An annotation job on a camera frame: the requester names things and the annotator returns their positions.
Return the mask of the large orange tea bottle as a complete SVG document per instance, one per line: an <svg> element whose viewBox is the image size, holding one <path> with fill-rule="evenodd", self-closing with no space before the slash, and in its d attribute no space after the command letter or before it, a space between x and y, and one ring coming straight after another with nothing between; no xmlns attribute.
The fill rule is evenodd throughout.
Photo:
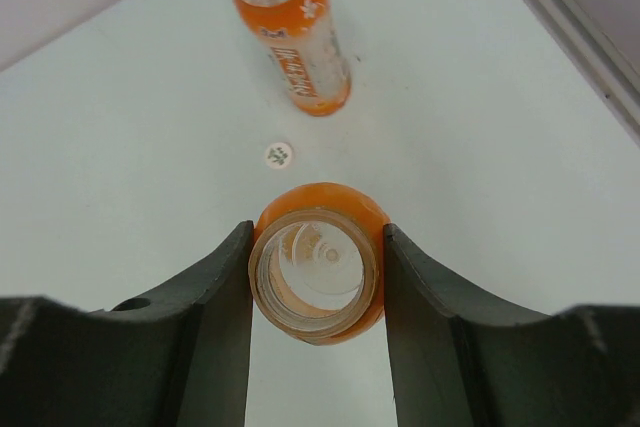
<svg viewBox="0 0 640 427"><path fill-rule="evenodd" d="M337 112L351 91L330 0L233 0L264 46L291 102L316 117Z"/></svg>

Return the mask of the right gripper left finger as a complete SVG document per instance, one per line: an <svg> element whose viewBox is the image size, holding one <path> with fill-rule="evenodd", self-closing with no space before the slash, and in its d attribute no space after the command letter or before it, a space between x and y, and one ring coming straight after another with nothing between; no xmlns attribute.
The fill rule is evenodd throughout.
<svg viewBox="0 0 640 427"><path fill-rule="evenodd" d="M253 224L109 311L1 302L5 426L241 426L252 325Z"/></svg>

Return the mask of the white bottle cap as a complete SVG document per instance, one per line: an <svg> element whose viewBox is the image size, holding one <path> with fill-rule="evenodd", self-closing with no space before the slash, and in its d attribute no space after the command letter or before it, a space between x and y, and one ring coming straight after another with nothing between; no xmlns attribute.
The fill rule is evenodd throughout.
<svg viewBox="0 0 640 427"><path fill-rule="evenodd" d="M271 143L264 151L265 164L274 170L286 169L294 159L294 150L287 142Z"/></svg>

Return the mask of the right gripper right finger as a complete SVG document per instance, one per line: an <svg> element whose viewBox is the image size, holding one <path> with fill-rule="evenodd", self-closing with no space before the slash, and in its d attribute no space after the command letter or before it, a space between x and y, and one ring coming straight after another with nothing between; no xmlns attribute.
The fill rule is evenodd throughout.
<svg viewBox="0 0 640 427"><path fill-rule="evenodd" d="M385 315L401 426L635 426L639 310L545 315L384 229Z"/></svg>

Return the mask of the small orange juice bottle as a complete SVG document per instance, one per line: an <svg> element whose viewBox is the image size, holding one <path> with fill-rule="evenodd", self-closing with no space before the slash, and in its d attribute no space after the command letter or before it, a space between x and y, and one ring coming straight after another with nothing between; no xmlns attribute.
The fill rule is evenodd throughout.
<svg viewBox="0 0 640 427"><path fill-rule="evenodd" d="M282 194L254 229L248 274L257 307L311 345L366 332L384 315L389 222L372 198L345 185L312 183Z"/></svg>

